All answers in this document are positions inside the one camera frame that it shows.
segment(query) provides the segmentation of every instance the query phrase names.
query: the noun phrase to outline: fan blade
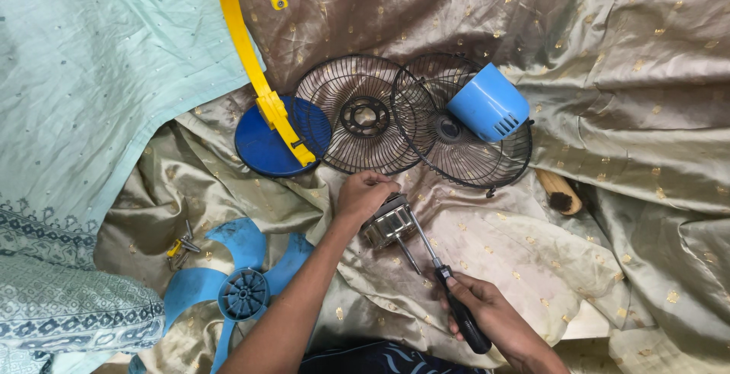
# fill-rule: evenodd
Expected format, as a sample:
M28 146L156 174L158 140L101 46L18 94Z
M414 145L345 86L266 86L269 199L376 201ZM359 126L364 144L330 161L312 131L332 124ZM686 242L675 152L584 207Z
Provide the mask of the fan blade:
M163 335L188 307L201 301L217 299L218 290L224 280L225 274L205 267L178 270L165 292L166 319Z
M286 287L314 249L315 246L306 241L302 233L289 233L289 246L286 247L284 256L273 268L263 274L263 278L267 279L272 296L278 295Z
M210 369L210 374L215 374L221 365L223 365L225 359L228 358L228 346L231 341L231 333L233 328L236 326L236 322L231 319L224 319L224 328L221 330L221 339L218 340L218 345L215 347L215 357L213 357L213 368Z
M208 231L205 238L223 243L231 252L236 269L261 269L267 238L248 217L223 223Z

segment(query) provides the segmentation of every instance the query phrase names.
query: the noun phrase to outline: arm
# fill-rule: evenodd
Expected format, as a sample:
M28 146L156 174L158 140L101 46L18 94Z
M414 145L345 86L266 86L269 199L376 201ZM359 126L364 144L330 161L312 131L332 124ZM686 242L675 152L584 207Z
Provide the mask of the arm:
M296 275L231 352L220 374L296 372L344 248L400 185L382 174L351 175L340 189L338 213Z
M462 273L454 273L454 277L446 280L449 290L470 309L479 328L505 356L509 365L525 374L569 374L558 354L506 301L496 285ZM449 309L449 303L443 296L441 307ZM463 341L451 314L449 329L457 340Z

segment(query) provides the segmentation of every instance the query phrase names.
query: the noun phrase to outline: black wire fan grill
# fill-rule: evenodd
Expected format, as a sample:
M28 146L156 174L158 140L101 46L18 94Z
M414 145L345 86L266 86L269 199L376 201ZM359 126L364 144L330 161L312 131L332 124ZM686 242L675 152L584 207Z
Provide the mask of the black wire fan grill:
M532 133L528 119L500 142L487 143L446 109L480 70L460 55L421 55L398 72L391 99L402 135L426 164L451 182L493 191L525 170Z
M294 130L311 139L305 145L312 153L344 173L395 174L415 166L421 159L398 130L390 104L400 68L370 55L348 55L313 67L294 90L295 97L306 100L292 99ZM332 136L321 136L325 132Z

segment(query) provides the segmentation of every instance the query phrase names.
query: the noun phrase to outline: screwdriver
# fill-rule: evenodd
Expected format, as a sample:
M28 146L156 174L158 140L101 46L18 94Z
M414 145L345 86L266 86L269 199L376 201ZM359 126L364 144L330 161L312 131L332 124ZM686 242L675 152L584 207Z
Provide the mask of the screwdriver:
M474 320L474 316L471 314L469 308L456 299L446 285L446 279L453 277L451 267L443 264L441 262L441 258L433 252L433 248L428 242L428 239L425 238L424 230L421 229L421 225L418 223L418 220L416 220L410 206L408 207L408 213L410 214L411 219L413 219L413 223L418 229L418 233L421 235L421 238L424 239L425 247L428 248L428 252L433 258L433 266L436 267L433 274L436 276L436 279L441 283L441 285L443 285L444 290L446 291L446 300L449 302L449 306L451 306L451 313L454 320L456 320L456 324L459 326L459 332L461 332L461 335L463 335L464 340L467 341L467 344L469 344L472 351L477 354L486 354L487 351L492 348L492 342L489 341L487 336L485 336L484 333L482 333L482 330L479 329L479 326L477 326L477 322Z

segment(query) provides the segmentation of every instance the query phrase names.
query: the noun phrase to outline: screwdriver handle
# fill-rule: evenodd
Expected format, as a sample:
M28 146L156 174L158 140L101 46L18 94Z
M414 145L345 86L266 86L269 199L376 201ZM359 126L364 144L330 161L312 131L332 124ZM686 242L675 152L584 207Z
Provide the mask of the screwdriver handle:
M451 273L451 267L448 265L442 265L436 268L434 273L436 278L441 282L446 291L446 300L451 306L451 313L453 314L456 324L459 326L459 332L463 335L464 340L467 341L471 350L477 354L486 354L489 349L492 348L492 342L489 341L487 336L484 335L482 330L477 326L477 322L474 320L474 316L471 314L469 308L462 304L449 290L446 285L446 279L453 277Z

